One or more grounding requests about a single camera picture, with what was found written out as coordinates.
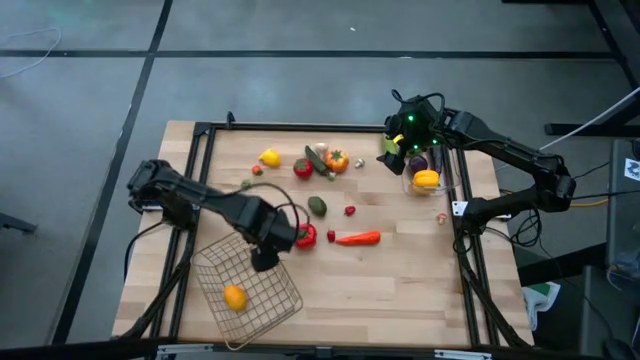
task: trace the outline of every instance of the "wooden table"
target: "wooden table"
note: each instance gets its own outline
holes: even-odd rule
[[[183,171],[191,144],[194,122],[170,121],[158,158]],[[362,169],[352,166],[335,182],[320,176],[299,181],[291,164],[304,156],[304,146],[327,142],[352,157],[363,158]],[[375,161],[381,135],[354,133],[225,131],[216,132],[208,185],[224,192],[235,190],[251,178],[258,155],[273,147],[282,155],[279,169],[265,169],[261,181],[283,187],[300,204],[311,195],[322,197],[329,211],[324,219],[313,218],[319,233],[312,251],[293,249],[282,256],[304,307],[282,324],[258,338],[256,344],[342,345],[384,347],[469,346],[460,274],[452,250],[451,223],[438,225],[436,215],[448,213],[447,196],[411,197],[404,193],[401,178]],[[202,162],[196,161],[194,179]],[[467,153],[474,196],[496,197],[498,186],[489,156]],[[272,204],[284,202],[268,188],[251,190]],[[353,217],[343,215],[355,205]],[[141,229],[159,221],[160,213],[146,213]],[[504,223],[492,227],[507,231]],[[329,244],[324,234],[331,228],[338,237],[369,230],[382,232],[375,247],[341,247]],[[218,215],[203,211],[196,251],[230,233]],[[113,334],[133,325],[158,291],[171,229],[167,226],[138,240],[129,269]],[[511,244],[490,232],[482,236],[484,256],[493,300],[521,337],[533,342]],[[194,271],[190,274],[179,340],[222,342]],[[168,333],[173,298],[165,308],[161,334]],[[476,299],[480,335],[487,343],[482,306]]]

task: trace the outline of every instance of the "green cucumber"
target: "green cucumber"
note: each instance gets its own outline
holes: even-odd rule
[[[311,165],[313,165],[313,168],[316,169],[317,172],[325,176],[329,175],[329,172],[331,171],[329,170],[327,165],[324,163],[324,161],[320,159],[318,154],[316,154],[316,152],[313,151],[313,149],[311,149],[309,146],[305,146],[304,153],[305,155],[307,155],[307,159],[311,161]]]

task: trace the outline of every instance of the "white cable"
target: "white cable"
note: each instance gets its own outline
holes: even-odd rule
[[[610,108],[605,110],[602,114],[600,114],[600,115],[594,117],[593,119],[587,121],[584,125],[582,125],[579,128],[573,130],[572,132],[570,132],[570,133],[568,133],[568,134],[566,134],[566,135],[564,135],[564,136],[562,136],[560,138],[557,138],[557,139],[553,140],[552,142],[548,143],[547,145],[544,145],[544,146],[540,147],[538,150],[544,150],[544,149],[546,149],[546,148],[548,148],[548,147],[550,147],[552,145],[555,145],[555,144],[559,143],[560,141],[562,141],[564,139],[567,139],[570,136],[575,135],[577,132],[579,132],[582,129],[586,128],[587,126],[593,124],[594,122],[600,121],[601,119],[603,119],[605,117],[608,117],[612,112],[616,111],[620,105],[624,104],[631,97],[635,96],[638,93],[638,91],[640,91],[640,87],[635,89],[635,90],[633,90],[632,92],[630,92],[627,96],[623,97],[620,101],[618,101],[613,106],[611,106]],[[496,172],[498,172],[498,171],[500,171],[502,169],[506,169],[509,166],[510,165],[501,166],[501,167],[496,169]]]
[[[34,34],[39,34],[39,33],[43,33],[43,32],[49,32],[49,31],[55,31],[58,33],[58,38],[56,39],[56,42],[49,48],[49,50],[47,50],[47,53],[44,54],[44,56],[42,58],[40,58],[38,61],[34,62],[31,65],[27,65],[25,67],[23,67],[22,69],[18,69],[14,72],[10,72],[8,74],[0,74],[0,80],[2,79],[6,79],[10,76],[14,76],[14,75],[18,75],[20,73],[23,73],[31,68],[34,68],[38,65],[40,65],[41,62],[44,61],[44,59],[47,58],[47,56],[49,56],[49,54],[51,54],[51,51],[53,51],[53,49],[55,49],[56,46],[58,46],[58,44],[60,44],[60,40],[62,40],[62,31],[59,28],[47,28],[47,29],[42,29],[42,30],[35,30],[35,31],[29,31],[29,32],[25,32],[25,33],[19,33],[19,34],[13,34],[13,35],[9,35],[7,36],[7,38],[3,41],[3,43],[8,42],[9,40],[15,38],[15,37],[19,37],[19,36],[29,36],[29,35],[34,35]]]

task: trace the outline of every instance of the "toy orange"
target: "toy orange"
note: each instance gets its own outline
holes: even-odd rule
[[[247,306],[247,294],[238,285],[224,287],[224,301],[234,311],[241,311]]]

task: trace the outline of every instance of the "gray floor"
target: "gray floor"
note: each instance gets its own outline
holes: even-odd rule
[[[407,2],[409,10],[390,0],[175,0],[161,49],[607,50],[585,6]],[[12,0],[0,14],[0,40],[57,26],[61,49],[145,50],[162,3]],[[46,49],[50,35],[0,42],[0,49]],[[0,74],[30,60],[0,57]],[[40,226],[34,236],[0,232],[0,347],[46,341],[142,61],[47,59],[0,80],[0,211]],[[141,160],[157,154],[168,120],[219,120],[232,110],[239,121],[377,124],[397,110],[391,88],[406,96],[440,91],[447,105],[531,146],[552,139],[544,123],[585,122],[630,91],[612,61],[156,59],[69,340],[110,335],[124,250],[139,223],[124,186]],[[553,151],[577,174],[606,161],[609,144],[576,138]],[[514,169],[499,181],[511,190],[531,183]],[[607,172],[579,182],[580,194],[606,190]],[[545,246],[559,255],[603,242],[605,213],[544,215]]]

